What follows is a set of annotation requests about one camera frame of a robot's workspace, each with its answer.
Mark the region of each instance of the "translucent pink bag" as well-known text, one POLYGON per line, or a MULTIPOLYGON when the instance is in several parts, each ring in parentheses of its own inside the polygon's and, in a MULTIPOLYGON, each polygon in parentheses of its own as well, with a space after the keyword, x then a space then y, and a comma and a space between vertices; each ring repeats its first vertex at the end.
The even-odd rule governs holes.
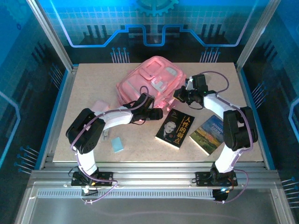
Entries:
POLYGON ((172 97, 176 89, 185 85, 186 74, 167 59, 154 56, 130 72, 116 85, 121 105, 140 97, 140 87, 145 85, 155 97, 154 108, 168 112, 174 106, 172 97))

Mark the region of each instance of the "light blue block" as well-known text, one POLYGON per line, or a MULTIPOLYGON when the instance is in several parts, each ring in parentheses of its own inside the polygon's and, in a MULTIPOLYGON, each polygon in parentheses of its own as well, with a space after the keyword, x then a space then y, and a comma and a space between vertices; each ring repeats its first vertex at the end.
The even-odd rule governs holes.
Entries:
POLYGON ((112 147, 113 147, 113 151, 115 153, 120 152, 120 151, 123 150, 123 146, 122 146, 120 137, 112 139, 111 140, 111 144, 112 144, 112 147))

